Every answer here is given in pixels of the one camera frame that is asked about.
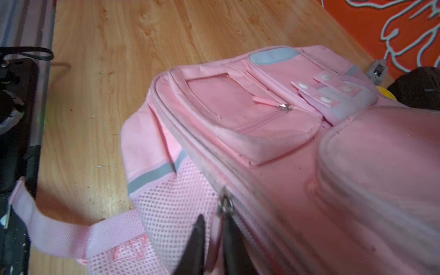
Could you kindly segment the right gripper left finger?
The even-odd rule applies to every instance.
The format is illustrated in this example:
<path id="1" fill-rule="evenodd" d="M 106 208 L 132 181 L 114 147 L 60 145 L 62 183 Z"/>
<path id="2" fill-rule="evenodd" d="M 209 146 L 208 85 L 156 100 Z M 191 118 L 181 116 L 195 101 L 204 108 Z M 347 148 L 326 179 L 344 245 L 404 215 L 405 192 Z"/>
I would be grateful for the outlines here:
<path id="1" fill-rule="evenodd" d="M 205 219 L 197 217 L 181 260 L 173 275 L 202 275 L 205 264 Z"/>

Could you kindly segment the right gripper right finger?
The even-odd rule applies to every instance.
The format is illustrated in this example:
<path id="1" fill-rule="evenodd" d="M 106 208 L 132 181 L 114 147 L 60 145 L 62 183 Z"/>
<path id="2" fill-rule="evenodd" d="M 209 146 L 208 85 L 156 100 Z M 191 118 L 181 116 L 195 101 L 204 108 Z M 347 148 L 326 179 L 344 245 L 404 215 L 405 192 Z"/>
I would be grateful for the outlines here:
<path id="1" fill-rule="evenodd" d="M 236 222 L 230 213 L 223 214 L 223 260 L 226 275 L 257 275 Z"/>

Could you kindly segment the pink student backpack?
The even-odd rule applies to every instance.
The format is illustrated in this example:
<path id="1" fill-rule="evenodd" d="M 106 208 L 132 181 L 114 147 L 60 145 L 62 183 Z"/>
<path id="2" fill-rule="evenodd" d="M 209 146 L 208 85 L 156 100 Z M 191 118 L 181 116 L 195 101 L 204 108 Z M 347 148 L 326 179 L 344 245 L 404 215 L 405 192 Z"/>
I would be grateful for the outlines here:
<path id="1" fill-rule="evenodd" d="M 56 221 L 17 182 L 8 205 L 38 250 L 90 275 L 172 275 L 202 214 L 203 275 L 225 275 L 230 213 L 258 275 L 440 272 L 440 113 L 326 47 L 163 72 L 120 137 L 133 210 Z"/>

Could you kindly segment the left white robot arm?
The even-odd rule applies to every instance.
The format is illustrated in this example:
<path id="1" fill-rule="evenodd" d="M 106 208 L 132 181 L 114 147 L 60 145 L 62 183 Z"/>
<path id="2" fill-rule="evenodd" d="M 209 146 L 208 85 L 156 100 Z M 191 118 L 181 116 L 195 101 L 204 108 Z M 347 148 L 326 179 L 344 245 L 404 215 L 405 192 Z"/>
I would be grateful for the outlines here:
<path id="1" fill-rule="evenodd" d="M 51 61 L 43 47 L 1 48 L 1 193 L 26 173 L 32 113 L 39 77 L 36 61 Z"/>

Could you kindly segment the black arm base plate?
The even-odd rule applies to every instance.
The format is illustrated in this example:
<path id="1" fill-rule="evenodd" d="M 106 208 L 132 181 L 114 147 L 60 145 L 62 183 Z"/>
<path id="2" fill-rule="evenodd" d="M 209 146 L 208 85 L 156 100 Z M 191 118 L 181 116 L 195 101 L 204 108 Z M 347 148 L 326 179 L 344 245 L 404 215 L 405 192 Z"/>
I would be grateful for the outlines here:
<path id="1" fill-rule="evenodd" d="M 30 240 L 25 224 L 8 205 L 9 194 L 1 194 L 1 274 L 27 275 Z"/>

